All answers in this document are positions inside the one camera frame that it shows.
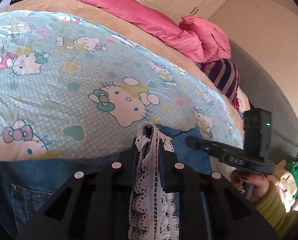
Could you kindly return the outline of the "green sleeve forearm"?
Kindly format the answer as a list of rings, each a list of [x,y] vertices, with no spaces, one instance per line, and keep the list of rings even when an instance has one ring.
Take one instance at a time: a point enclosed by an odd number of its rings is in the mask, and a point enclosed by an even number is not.
[[[269,181],[268,192],[255,204],[255,208],[275,229],[279,239],[283,239],[298,223],[298,211],[286,212],[272,181]]]

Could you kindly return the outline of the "right hand painted nails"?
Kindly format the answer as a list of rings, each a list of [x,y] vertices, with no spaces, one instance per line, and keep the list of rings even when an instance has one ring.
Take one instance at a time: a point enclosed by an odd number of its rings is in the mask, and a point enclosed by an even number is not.
[[[231,183],[240,192],[245,192],[243,182],[253,185],[253,193],[249,201],[253,204],[259,202],[267,193],[270,183],[262,174],[253,174],[245,171],[233,171],[230,174]]]

